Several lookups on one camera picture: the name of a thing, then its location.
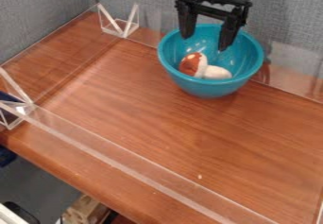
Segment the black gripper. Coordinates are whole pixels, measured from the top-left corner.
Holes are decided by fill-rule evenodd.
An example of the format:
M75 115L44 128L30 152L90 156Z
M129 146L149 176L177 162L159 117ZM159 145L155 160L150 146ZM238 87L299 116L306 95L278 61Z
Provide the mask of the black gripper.
M250 0L175 0L182 37L189 39L194 35L199 15L223 20L219 51L225 51L234 43L239 30L245 26L251 7Z

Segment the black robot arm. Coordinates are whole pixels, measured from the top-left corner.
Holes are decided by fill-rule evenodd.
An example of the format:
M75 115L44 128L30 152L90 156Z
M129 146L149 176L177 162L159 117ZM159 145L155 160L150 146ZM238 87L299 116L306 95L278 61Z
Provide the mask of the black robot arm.
M250 0L175 0L182 38L189 39L194 36L199 15L222 20L219 51L225 51L246 25L251 7Z

